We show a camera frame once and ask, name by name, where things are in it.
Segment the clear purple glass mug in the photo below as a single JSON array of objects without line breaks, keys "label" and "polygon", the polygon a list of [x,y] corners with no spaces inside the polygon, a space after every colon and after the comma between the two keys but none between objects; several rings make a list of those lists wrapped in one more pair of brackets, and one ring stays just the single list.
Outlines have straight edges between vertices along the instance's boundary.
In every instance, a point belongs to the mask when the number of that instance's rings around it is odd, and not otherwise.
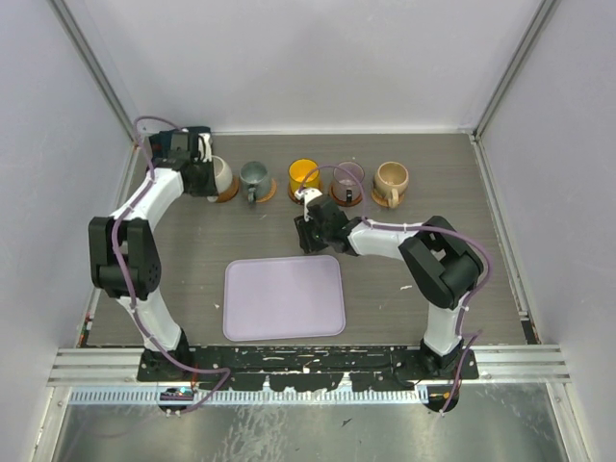
[{"label": "clear purple glass mug", "polygon": [[362,195],[360,185],[365,177],[364,169],[355,162],[341,162],[334,169],[333,185],[335,195],[346,201],[350,201]]}]

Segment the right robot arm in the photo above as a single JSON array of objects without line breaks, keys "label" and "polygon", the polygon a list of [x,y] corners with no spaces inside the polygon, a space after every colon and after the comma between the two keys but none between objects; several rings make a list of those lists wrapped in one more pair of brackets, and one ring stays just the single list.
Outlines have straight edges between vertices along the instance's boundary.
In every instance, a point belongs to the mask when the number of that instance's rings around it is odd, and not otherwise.
[{"label": "right robot arm", "polygon": [[442,379],[455,369],[464,345],[464,312],[485,271],[471,243],[446,219],[434,216],[425,223],[394,224],[349,218],[332,198],[321,195],[304,205],[294,224],[306,254],[331,248],[355,257],[403,262],[428,303],[427,327],[420,342],[423,370]]}]

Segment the yellow glass mug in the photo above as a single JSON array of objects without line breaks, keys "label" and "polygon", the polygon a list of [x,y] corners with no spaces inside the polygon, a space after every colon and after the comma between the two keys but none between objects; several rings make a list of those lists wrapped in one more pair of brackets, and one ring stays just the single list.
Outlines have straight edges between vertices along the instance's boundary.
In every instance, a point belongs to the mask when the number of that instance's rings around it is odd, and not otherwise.
[{"label": "yellow glass mug", "polygon": [[297,159],[293,161],[288,169],[288,186],[294,191],[301,185],[306,188],[319,188],[321,190],[321,177],[318,164],[311,159]]}]

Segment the white ceramic mug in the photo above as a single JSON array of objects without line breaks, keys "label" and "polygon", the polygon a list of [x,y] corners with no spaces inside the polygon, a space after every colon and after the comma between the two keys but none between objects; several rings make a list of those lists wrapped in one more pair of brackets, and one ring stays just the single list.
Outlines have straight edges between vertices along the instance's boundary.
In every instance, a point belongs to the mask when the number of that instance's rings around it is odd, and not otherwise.
[{"label": "white ceramic mug", "polygon": [[231,167],[221,157],[214,155],[212,161],[217,194],[210,195],[207,199],[209,202],[216,203],[218,196],[230,187],[234,175]]}]

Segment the woven rattan coaster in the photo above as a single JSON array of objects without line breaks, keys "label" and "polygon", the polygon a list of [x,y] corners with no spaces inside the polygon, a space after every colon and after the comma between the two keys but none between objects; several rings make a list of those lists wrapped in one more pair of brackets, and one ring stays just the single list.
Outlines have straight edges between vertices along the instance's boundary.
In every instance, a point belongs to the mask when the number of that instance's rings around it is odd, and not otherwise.
[{"label": "woven rattan coaster", "polygon": [[271,178],[270,179],[270,189],[269,192],[267,194],[265,194],[263,197],[260,197],[258,199],[256,199],[256,203],[264,203],[267,202],[269,200],[271,200],[274,196],[275,193],[277,191],[277,182],[275,179]]},{"label": "woven rattan coaster", "polygon": [[372,200],[381,207],[396,209],[404,200],[405,194],[393,190],[394,196],[391,198],[381,196],[377,189],[371,190]]}]

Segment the grey ceramic mug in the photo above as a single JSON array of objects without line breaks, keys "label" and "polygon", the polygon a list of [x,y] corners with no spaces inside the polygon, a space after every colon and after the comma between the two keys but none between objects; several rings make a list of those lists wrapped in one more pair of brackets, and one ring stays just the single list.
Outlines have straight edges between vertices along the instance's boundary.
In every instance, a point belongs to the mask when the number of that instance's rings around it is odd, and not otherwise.
[{"label": "grey ceramic mug", "polygon": [[248,162],[240,170],[240,183],[243,195],[250,204],[254,204],[269,194],[270,172],[261,162]]}]

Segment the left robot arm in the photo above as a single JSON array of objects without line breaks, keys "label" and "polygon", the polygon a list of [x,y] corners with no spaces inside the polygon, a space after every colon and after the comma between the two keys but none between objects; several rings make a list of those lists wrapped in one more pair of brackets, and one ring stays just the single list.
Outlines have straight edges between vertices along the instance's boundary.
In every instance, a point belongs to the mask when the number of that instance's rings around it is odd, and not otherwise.
[{"label": "left robot arm", "polygon": [[90,221],[90,277],[140,331],[145,365],[181,381],[202,370],[194,366],[187,336],[163,299],[162,263],[153,231],[180,196],[210,197],[218,191],[210,129],[189,127],[166,135],[171,148],[158,157],[145,157],[145,177],[131,197],[111,215]]}]

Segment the brown wooden coaster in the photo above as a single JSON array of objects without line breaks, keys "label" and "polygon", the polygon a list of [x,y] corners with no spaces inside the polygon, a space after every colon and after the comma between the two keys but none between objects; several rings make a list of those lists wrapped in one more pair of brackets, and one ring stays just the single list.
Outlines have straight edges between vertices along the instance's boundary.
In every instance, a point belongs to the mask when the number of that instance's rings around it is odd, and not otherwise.
[{"label": "brown wooden coaster", "polygon": [[350,201],[346,201],[346,200],[342,200],[342,199],[338,198],[335,195],[333,185],[330,185],[328,193],[329,193],[329,196],[333,199],[333,201],[337,205],[339,205],[341,207],[346,207],[346,208],[354,207],[354,206],[357,206],[358,204],[360,204],[363,201],[363,196],[362,195],[358,195],[357,197],[355,197],[354,199],[352,199]]},{"label": "brown wooden coaster", "polygon": [[234,176],[230,187],[218,196],[216,203],[224,203],[230,201],[237,195],[239,189],[240,180],[237,176]]},{"label": "brown wooden coaster", "polygon": [[291,186],[288,186],[287,193],[293,203],[304,205],[305,200],[312,201],[317,197],[323,196],[323,192],[319,188],[305,188],[302,191],[294,191]]}]

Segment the lavender plastic tray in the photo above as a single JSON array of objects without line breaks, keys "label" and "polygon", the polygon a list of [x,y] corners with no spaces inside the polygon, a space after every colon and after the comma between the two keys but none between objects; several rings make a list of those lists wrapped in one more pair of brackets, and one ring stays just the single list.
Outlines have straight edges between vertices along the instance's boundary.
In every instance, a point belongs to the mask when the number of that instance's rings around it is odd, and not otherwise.
[{"label": "lavender plastic tray", "polygon": [[332,256],[236,260],[225,270],[222,331],[232,342],[332,337],[345,327],[341,269]]}]

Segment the beige ceramic mug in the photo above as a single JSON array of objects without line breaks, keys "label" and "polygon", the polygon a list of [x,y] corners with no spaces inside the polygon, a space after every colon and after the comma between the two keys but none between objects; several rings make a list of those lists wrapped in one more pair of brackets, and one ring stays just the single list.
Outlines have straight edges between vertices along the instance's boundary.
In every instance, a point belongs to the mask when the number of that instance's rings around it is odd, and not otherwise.
[{"label": "beige ceramic mug", "polygon": [[377,189],[381,196],[391,198],[394,196],[393,190],[406,194],[409,180],[409,171],[403,164],[386,162],[378,167],[372,188]]}]

